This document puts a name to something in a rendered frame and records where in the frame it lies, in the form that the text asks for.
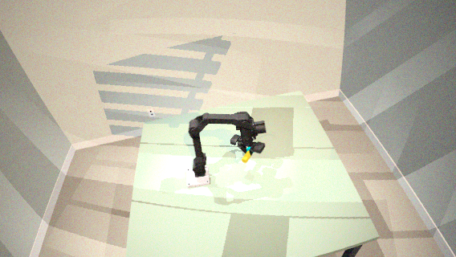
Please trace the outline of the yellow cylinder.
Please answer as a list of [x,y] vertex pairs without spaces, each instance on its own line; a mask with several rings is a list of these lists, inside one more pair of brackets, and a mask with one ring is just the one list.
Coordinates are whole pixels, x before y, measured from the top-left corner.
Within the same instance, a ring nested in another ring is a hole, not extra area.
[[250,157],[251,157],[250,152],[247,151],[247,153],[245,154],[245,156],[242,159],[242,162],[246,164],[249,161]]

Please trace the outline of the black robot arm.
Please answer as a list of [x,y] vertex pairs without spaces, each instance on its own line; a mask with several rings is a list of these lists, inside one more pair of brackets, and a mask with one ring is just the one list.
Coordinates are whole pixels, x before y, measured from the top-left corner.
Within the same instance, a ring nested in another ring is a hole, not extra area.
[[193,159],[193,171],[195,177],[205,176],[206,153],[202,152],[202,146],[199,133],[208,124],[233,124],[236,130],[240,130],[242,137],[252,137],[256,139],[258,134],[266,133],[265,121],[256,121],[248,112],[236,112],[235,114],[213,114],[205,112],[195,117],[189,122],[188,134],[193,140],[195,158]]

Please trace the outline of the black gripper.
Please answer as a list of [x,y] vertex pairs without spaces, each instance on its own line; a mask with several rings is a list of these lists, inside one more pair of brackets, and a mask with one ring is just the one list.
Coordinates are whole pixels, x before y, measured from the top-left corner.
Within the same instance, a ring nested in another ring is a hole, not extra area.
[[249,150],[251,156],[253,152],[260,154],[263,152],[266,145],[262,142],[253,142],[254,138],[252,138],[252,135],[253,133],[251,133],[251,136],[249,137],[242,137],[237,134],[234,134],[233,137],[230,139],[230,143],[232,145],[236,145],[236,142],[238,142],[237,147],[239,147],[244,153],[247,153],[246,147],[251,147]]

